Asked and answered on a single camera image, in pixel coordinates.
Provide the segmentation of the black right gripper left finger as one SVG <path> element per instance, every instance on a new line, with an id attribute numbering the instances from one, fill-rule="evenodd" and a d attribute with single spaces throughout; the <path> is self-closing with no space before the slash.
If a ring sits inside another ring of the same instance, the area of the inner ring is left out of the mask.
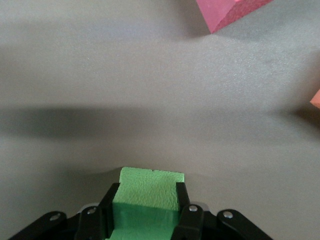
<path id="1" fill-rule="evenodd" d="M 113 183 L 98 205 L 84 208 L 72 217 L 62 211 L 48 212 L 11 240 L 106 240 L 115 228 L 113 200 L 120 184 Z"/>

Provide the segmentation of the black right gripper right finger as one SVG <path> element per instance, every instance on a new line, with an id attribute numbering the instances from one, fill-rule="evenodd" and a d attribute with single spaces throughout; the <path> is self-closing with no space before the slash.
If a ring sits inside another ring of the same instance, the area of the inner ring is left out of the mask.
<path id="1" fill-rule="evenodd" d="M 272 240 L 272 238 L 234 209 L 212 214 L 198 204 L 191 203 L 186 184 L 176 183 L 179 222 L 172 240 Z"/>

